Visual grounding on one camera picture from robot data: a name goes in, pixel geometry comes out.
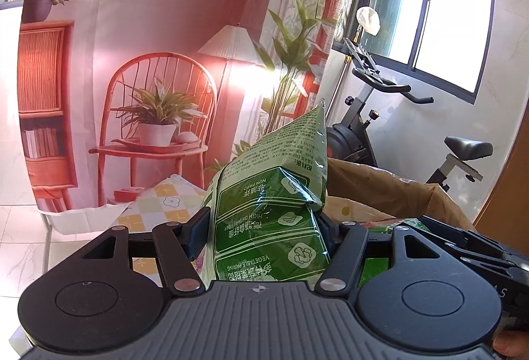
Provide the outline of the right hand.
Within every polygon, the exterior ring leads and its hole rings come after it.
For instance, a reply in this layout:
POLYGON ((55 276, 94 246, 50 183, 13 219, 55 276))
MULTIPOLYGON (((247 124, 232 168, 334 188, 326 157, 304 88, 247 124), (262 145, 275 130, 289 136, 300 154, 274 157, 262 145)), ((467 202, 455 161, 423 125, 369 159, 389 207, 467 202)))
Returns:
POLYGON ((521 331, 503 331, 493 340, 493 348, 509 359, 529 358, 529 333, 521 331))

